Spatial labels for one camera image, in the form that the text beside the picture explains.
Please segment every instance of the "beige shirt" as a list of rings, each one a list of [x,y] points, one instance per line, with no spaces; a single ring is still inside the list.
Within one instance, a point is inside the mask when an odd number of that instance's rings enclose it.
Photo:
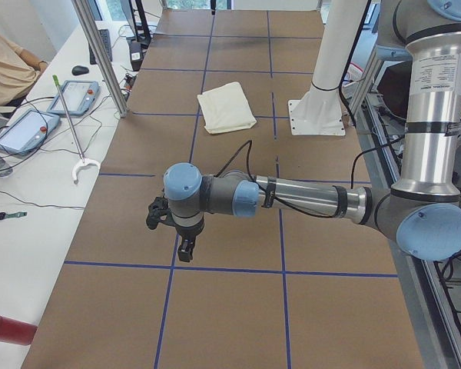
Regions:
[[[26,95],[39,76],[19,57],[22,50],[0,36],[0,105]]]

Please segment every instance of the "computer monitor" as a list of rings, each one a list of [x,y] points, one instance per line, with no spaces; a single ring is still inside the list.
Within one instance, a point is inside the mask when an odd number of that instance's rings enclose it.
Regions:
[[[135,19],[135,12],[131,0],[120,0],[121,9],[123,10],[124,16],[130,25],[131,31],[135,36],[135,40],[140,42],[143,48],[148,48],[152,41],[151,33],[148,29],[147,17],[145,17],[144,6],[141,0],[135,0],[137,6],[138,17],[140,23],[137,23]]]

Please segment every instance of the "cream cloth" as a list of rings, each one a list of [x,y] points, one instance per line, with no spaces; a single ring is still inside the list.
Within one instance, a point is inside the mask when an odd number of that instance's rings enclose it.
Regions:
[[[231,82],[206,91],[198,95],[198,102],[208,133],[238,131],[251,128],[256,124],[239,82]]]

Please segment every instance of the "tablet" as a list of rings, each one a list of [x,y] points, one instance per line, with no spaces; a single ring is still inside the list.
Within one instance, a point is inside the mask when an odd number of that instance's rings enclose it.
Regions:
[[[68,112],[72,116],[84,115],[95,101],[99,93],[96,81],[65,81],[61,92],[67,103]],[[50,114],[65,115],[65,108],[57,94],[47,110]]]
[[[57,115],[29,109],[0,133],[0,150],[12,155],[26,155],[41,145],[59,122]]]

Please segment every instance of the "blue tape line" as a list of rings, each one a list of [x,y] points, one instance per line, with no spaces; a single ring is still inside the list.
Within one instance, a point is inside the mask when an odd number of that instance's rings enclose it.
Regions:
[[[155,115],[155,116],[161,116],[161,117],[194,117],[197,116],[197,114],[178,114],[178,113],[143,113],[141,111],[133,111],[133,115]]]
[[[282,257],[282,285],[284,288],[284,315],[285,315],[285,343],[287,350],[287,368],[292,368],[292,355],[290,352],[290,326],[289,326],[289,304],[287,295],[287,268],[285,263],[285,237],[282,210],[278,211],[278,221],[280,226],[280,252]]]
[[[174,35],[174,34],[162,34],[155,33],[156,36],[168,36],[168,37],[209,37],[208,35]],[[243,35],[214,35],[215,38],[283,38],[283,39],[298,39],[298,40],[317,40],[322,39],[322,37],[300,37],[300,36],[243,36]]]
[[[105,177],[148,177],[148,178],[151,178],[151,177],[155,177],[155,175],[134,175],[134,174],[127,174],[127,173],[99,173],[99,175],[101,176],[105,176]]]
[[[204,69],[179,69],[179,68],[141,68],[141,71],[199,71],[202,72]],[[227,70],[227,69],[207,69],[213,73],[261,73],[268,74],[270,71],[240,71],[240,70]],[[278,75],[312,75],[310,71],[274,71]]]
[[[271,114],[274,116],[274,140],[278,138],[277,114],[275,111],[275,93],[271,92]]]
[[[65,260],[64,264],[86,265],[86,266],[89,266],[89,267],[141,268],[141,269],[166,269],[166,270],[171,269],[171,267],[169,265],[100,263],[100,262],[96,262],[96,261]]]
[[[287,271],[290,275],[318,275],[322,277],[361,277],[361,278],[398,278],[397,274],[384,273],[343,273],[336,271]]]
[[[167,307],[169,306],[169,297],[171,295],[172,278],[174,275],[174,265],[176,264],[176,251],[177,251],[178,243],[179,243],[179,235],[176,236],[176,239],[174,241],[174,250],[172,252],[172,260],[171,260],[171,271],[169,272],[169,279],[167,280],[166,298],[164,300],[164,310],[162,311],[161,329],[159,330],[159,340],[157,342],[157,351],[155,352],[154,369],[158,369],[159,359],[161,358],[162,339],[164,338]]]
[[[267,269],[241,269],[241,268],[206,268],[206,267],[183,267],[176,266],[175,269],[181,271],[218,271],[227,273],[251,273],[251,274],[282,274],[281,271]]]
[[[270,77],[274,77],[274,65],[271,58],[271,38],[270,38],[270,12],[267,10],[267,27],[268,27],[268,55],[270,57]]]
[[[210,49],[212,46],[212,38],[214,37],[214,26],[215,26],[215,17],[212,18],[212,28],[210,30],[210,39],[208,40],[208,48],[207,48],[207,59],[205,61],[205,69],[203,70],[203,79],[201,81],[201,90],[200,93],[203,94],[203,90],[205,88],[205,81],[207,79],[207,68],[208,68],[208,60],[210,59]],[[193,161],[193,154],[194,154],[194,146],[196,145],[197,140],[197,133],[198,133],[198,120],[200,115],[201,107],[198,105],[197,117],[194,120],[194,130],[193,130],[193,138],[191,140],[191,150],[190,150],[190,158],[189,162]]]
[[[185,267],[170,265],[152,265],[152,264],[122,264],[122,263],[102,263],[96,261],[65,261],[64,264],[86,265],[91,267],[114,267],[114,268],[143,268],[143,269],[165,269],[182,270],[182,271],[216,271],[223,273],[251,273],[251,274],[283,274],[282,271],[271,269],[246,269],[246,268],[210,268],[210,267]],[[348,273],[340,271],[285,271],[290,275],[317,275],[323,277],[362,277],[362,278],[397,278],[397,274],[384,273]]]
[[[275,158],[275,170],[277,171],[277,178],[280,178],[280,162],[278,156]]]
[[[193,138],[191,139],[191,149],[190,149],[190,158],[188,159],[188,163],[193,162],[193,154],[194,154],[194,146],[196,145],[197,140],[197,133],[198,133],[198,120],[199,116],[194,120],[194,128],[193,128]]]

